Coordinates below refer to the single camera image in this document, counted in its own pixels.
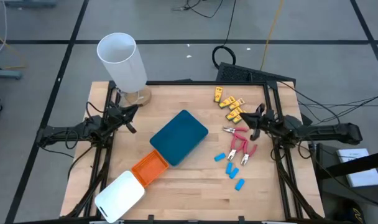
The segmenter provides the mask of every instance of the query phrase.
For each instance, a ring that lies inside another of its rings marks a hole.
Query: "orange container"
[[[131,168],[132,173],[142,186],[148,186],[160,174],[168,168],[167,161],[154,149],[146,155],[141,161]]]

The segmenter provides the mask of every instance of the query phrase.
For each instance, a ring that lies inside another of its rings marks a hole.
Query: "yellow wire connector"
[[[237,117],[240,113],[243,113],[243,110],[240,107],[238,107],[232,110],[228,115],[226,115],[226,119],[231,121],[232,119]]]
[[[237,108],[238,106],[243,105],[244,103],[246,103],[246,102],[244,102],[244,100],[242,98],[240,98],[240,99],[236,100],[235,102],[233,102],[231,105],[229,105],[229,109],[233,110],[233,109]]]
[[[219,104],[219,107],[222,109],[222,108],[225,108],[227,106],[229,106],[231,103],[235,102],[235,99],[233,96],[230,96],[228,97],[226,100],[222,101],[222,103]]]
[[[240,114],[237,115],[235,118],[233,118],[233,123],[237,124],[238,122],[240,122],[242,120]]]
[[[222,96],[222,87],[215,87],[215,95],[214,95],[214,102],[219,103],[221,101],[221,96]]]

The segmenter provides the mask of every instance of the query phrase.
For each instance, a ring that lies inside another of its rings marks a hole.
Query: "black cable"
[[[223,1],[224,1],[224,0],[221,0],[221,2],[219,3],[219,6],[216,8],[215,12],[214,12],[213,15],[211,15],[211,16],[204,15],[204,14],[202,14],[202,13],[200,13],[200,12],[198,12],[198,11],[196,11],[196,10],[193,9],[195,6],[197,6],[197,5],[200,3],[200,0],[199,0],[196,4],[194,4],[193,6],[190,6],[190,5],[189,5],[189,0],[187,0],[187,3],[185,4],[186,6],[184,7],[184,10],[188,10],[188,9],[190,9],[190,10],[192,10],[193,12],[195,12],[195,13],[198,14],[198,15],[201,15],[201,16],[203,16],[203,17],[205,17],[205,18],[209,18],[209,19],[211,19],[211,18],[214,17],[215,14],[218,12],[218,10],[220,9],[220,7],[221,7]]]
[[[298,102],[300,102],[300,105],[304,106],[318,121],[321,121],[321,119],[319,119],[313,112],[311,109],[309,109],[309,107],[305,104],[303,104],[300,100],[298,100]]]
[[[229,22],[229,29],[228,29],[228,34],[226,35],[226,38],[225,38],[225,41],[224,41],[224,44],[223,45],[220,45],[220,46],[217,46],[214,48],[213,50],[213,54],[212,54],[212,59],[213,59],[213,64],[214,66],[219,69],[219,65],[216,63],[215,61],[215,53],[217,50],[219,49],[224,49],[226,50],[230,56],[232,57],[232,65],[235,65],[236,64],[236,55],[234,54],[233,50],[231,50],[229,47],[225,47],[225,44],[226,42],[228,41],[229,39],[229,33],[231,32],[231,26],[232,26],[232,21],[233,21],[233,15],[234,15],[234,8],[236,7],[236,0],[234,0],[234,3],[233,3],[233,8],[232,8],[232,14],[231,14],[231,21]]]
[[[67,142],[68,142],[68,137],[69,137],[69,134],[70,133],[75,133],[76,134],[76,140],[75,140],[75,143],[72,145],[72,146],[69,146],[68,144],[67,144]],[[65,138],[65,147],[67,148],[67,149],[74,149],[75,147],[76,147],[76,145],[77,145],[77,143],[78,143],[78,138],[79,138],[79,135],[78,135],[78,133],[77,133],[77,131],[74,131],[74,130],[68,130],[68,132],[66,133],[66,138]]]
[[[378,96],[375,96],[375,97],[371,98],[370,100],[367,100],[367,101],[361,103],[361,104],[358,105],[358,106],[353,106],[353,107],[351,107],[351,108],[348,108],[348,109],[346,109],[346,110],[344,110],[344,111],[338,113],[338,117],[342,117],[342,116],[344,116],[344,115],[347,115],[348,113],[350,113],[350,112],[352,112],[352,111],[354,111],[354,110],[360,108],[361,106],[363,106],[363,105],[365,105],[365,104],[367,104],[367,103],[372,102],[373,100],[375,100],[375,99],[377,99],[377,98],[378,98]],[[326,119],[323,119],[321,122],[319,122],[319,123],[317,123],[317,124],[320,124],[320,123],[323,123],[323,122],[327,122],[327,121],[331,121],[332,119],[334,119],[334,117],[326,118]]]
[[[325,107],[324,105],[320,104],[319,102],[317,102],[317,101],[315,101],[315,100],[312,100],[311,98],[305,96],[304,94],[300,93],[299,91],[297,91],[297,90],[294,89],[293,87],[289,86],[288,84],[286,84],[286,83],[284,83],[284,82],[281,82],[281,81],[277,81],[277,82],[280,82],[280,83],[286,85],[287,87],[289,87],[290,89],[292,89],[292,90],[294,90],[296,93],[298,93],[299,95],[301,95],[301,96],[305,97],[306,99],[308,99],[308,100],[310,100],[310,101],[312,101],[312,102],[314,102],[314,103],[316,103],[316,104],[322,106],[324,109],[328,110],[328,111],[333,115],[334,118],[337,119],[338,124],[341,124],[341,122],[340,122],[338,116],[337,116],[332,110],[330,110],[329,108],[327,108],[327,107]]]
[[[191,9],[191,8],[193,8],[193,7],[196,7],[199,3],[200,3],[200,1],[201,0],[198,0],[197,2],[196,2],[196,4],[194,4],[194,5],[192,5],[192,6],[189,6],[189,2],[190,2],[190,0],[187,0],[187,2],[185,3],[185,5],[184,6],[182,6],[182,10],[189,10],[189,9]]]
[[[71,155],[69,155],[69,154],[67,154],[67,153],[64,153],[64,152],[52,151],[52,150],[46,149],[46,148],[41,147],[41,146],[40,146],[40,148],[43,149],[43,150],[45,150],[45,151],[47,151],[47,152],[52,152],[52,153],[62,154],[62,155],[65,155],[65,156],[68,156],[68,157],[74,158],[73,156],[71,156]]]
[[[95,107],[94,104],[92,104],[92,103],[89,102],[89,101],[86,102],[86,107],[88,107],[88,105],[91,105],[92,108],[94,108],[97,112],[99,112],[99,113],[104,113],[104,111],[101,111],[101,110],[97,109],[97,107]]]
[[[367,98],[367,99],[363,99],[363,100],[357,100],[357,101],[353,101],[353,102],[349,102],[349,103],[339,103],[339,104],[323,104],[325,106],[328,106],[328,108],[334,108],[334,107],[337,107],[337,106],[366,106],[366,105],[353,105],[353,103],[360,103],[360,102],[363,102],[363,101],[367,101],[367,100],[371,100],[373,99],[374,97],[371,97],[371,98]],[[319,109],[324,109],[322,107],[319,107],[318,105],[314,105],[314,104],[310,104],[310,103],[301,103],[300,102],[300,105],[307,105],[307,106],[311,106],[311,107],[314,107],[314,108],[319,108]]]
[[[93,146],[91,145],[85,152],[83,152],[79,157],[77,157],[76,160],[74,160],[74,162],[70,165],[70,168],[69,168],[69,171],[67,173],[67,180],[69,180],[69,177],[70,177],[70,172],[71,170],[73,169],[73,167],[75,166],[75,164],[85,155],[87,154],[87,152],[89,152],[91,149],[93,148]]]

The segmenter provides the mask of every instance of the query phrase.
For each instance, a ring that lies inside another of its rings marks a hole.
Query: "metal bracket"
[[[93,221],[89,222],[89,224],[123,224],[124,220],[117,220],[114,223],[108,223],[107,221]]]
[[[245,224],[246,220],[244,219],[244,216],[239,216],[239,224]]]
[[[154,222],[154,215],[148,215],[147,216],[147,223],[153,224],[153,222]]]

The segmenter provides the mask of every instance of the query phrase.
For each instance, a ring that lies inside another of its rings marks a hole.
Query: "black power cord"
[[[344,116],[344,115],[347,115],[347,114],[349,114],[350,112],[352,112],[352,111],[354,111],[354,110],[356,110],[356,109],[358,109],[358,108],[364,106],[364,105],[367,104],[367,103],[370,103],[371,101],[373,101],[373,100],[375,100],[375,99],[377,99],[377,98],[378,98],[378,96],[375,96],[375,97],[371,98],[370,100],[367,100],[367,101],[361,103],[360,105],[353,106],[352,108],[348,108],[348,109],[346,109],[346,110],[344,110],[344,111],[338,113],[338,117],[342,117],[342,116]],[[327,121],[331,121],[332,119],[334,119],[334,118],[330,117],[330,118],[323,119],[323,120],[322,120],[321,122],[319,122],[318,124],[323,123],[323,122],[327,122]]]
[[[354,105],[353,103],[360,103],[360,102],[364,102],[364,101],[367,101],[367,100],[374,100],[375,98],[378,98],[378,96],[374,96],[374,97],[363,99],[363,100],[352,101],[352,102],[349,102],[349,103],[340,103],[340,104],[330,104],[330,103],[326,104],[325,103],[323,105],[327,106],[328,108],[334,108],[334,107],[337,107],[337,106],[366,106],[366,105]],[[300,105],[310,106],[310,107],[318,108],[318,109],[324,109],[322,107],[319,107],[316,104],[311,104],[311,103],[301,103],[300,102]]]
[[[68,157],[70,157],[70,158],[72,158],[72,159],[74,158],[73,156],[71,156],[71,155],[69,155],[69,154],[67,154],[67,153],[64,153],[64,152],[57,152],[57,151],[49,150],[49,149],[46,149],[46,148],[41,147],[41,146],[40,146],[40,148],[43,149],[43,150],[45,150],[45,151],[47,151],[47,152],[56,153],[56,154],[61,154],[61,155],[65,155],[65,156],[68,156]]]
[[[93,145],[91,145],[85,152],[83,152],[79,157],[77,157],[77,159],[70,165],[69,167],[69,171],[67,172],[67,180],[69,180],[69,177],[70,177],[70,172],[71,170],[73,169],[73,167],[75,166],[75,164],[83,157],[85,156],[85,154],[87,154],[92,148],[94,148]]]
[[[288,85],[288,84],[286,84],[284,82],[281,82],[281,81],[277,81],[277,82],[284,84],[285,86],[289,87],[290,89],[292,89],[293,91],[295,91],[299,95],[301,95],[301,96],[305,97],[306,99],[308,99],[308,100],[316,103],[317,105],[320,105],[321,107],[323,107],[324,109],[326,109],[327,111],[329,111],[333,115],[333,117],[332,117],[333,119],[337,119],[338,124],[341,124],[341,121],[339,120],[339,117],[332,110],[330,110],[329,108],[327,108],[325,105],[322,105],[321,103],[319,103],[319,102],[317,102],[315,100],[312,100],[311,98],[305,96],[304,94],[300,93],[298,90],[294,89],[293,87],[291,87],[290,85]]]
[[[185,4],[185,9],[184,9],[184,10],[189,10],[189,9],[190,9],[190,10],[192,10],[193,12],[195,12],[196,14],[198,14],[198,15],[200,15],[200,16],[203,16],[203,17],[205,17],[205,18],[209,18],[209,19],[211,19],[211,18],[214,17],[215,14],[218,12],[218,10],[220,9],[220,7],[221,7],[221,5],[222,5],[222,2],[223,2],[224,0],[221,0],[221,2],[219,3],[218,7],[217,7],[216,10],[215,10],[215,12],[214,12],[211,16],[204,15],[204,14],[202,14],[202,13],[200,13],[200,12],[198,12],[198,11],[196,11],[196,10],[193,9],[195,6],[197,6],[197,5],[200,3],[200,1],[201,1],[201,0],[198,0],[198,2],[197,2],[196,4],[194,4],[193,6],[189,6],[189,0],[187,0],[187,3]]]
[[[234,54],[233,50],[231,50],[229,47],[226,47],[225,44],[226,42],[228,41],[228,38],[229,38],[229,33],[231,32],[231,26],[232,26],[232,21],[233,21],[233,14],[234,14],[234,8],[236,7],[236,0],[234,0],[234,3],[233,3],[233,8],[232,8],[232,15],[231,15],[231,21],[229,22],[229,29],[228,29],[228,34],[226,35],[226,39],[224,41],[224,44],[223,45],[220,45],[220,46],[217,46],[214,48],[213,50],[213,64],[214,66],[219,69],[219,65],[216,63],[215,61],[215,53],[217,50],[219,49],[224,49],[226,50],[230,56],[232,57],[232,65],[235,65],[236,64],[236,55]]]

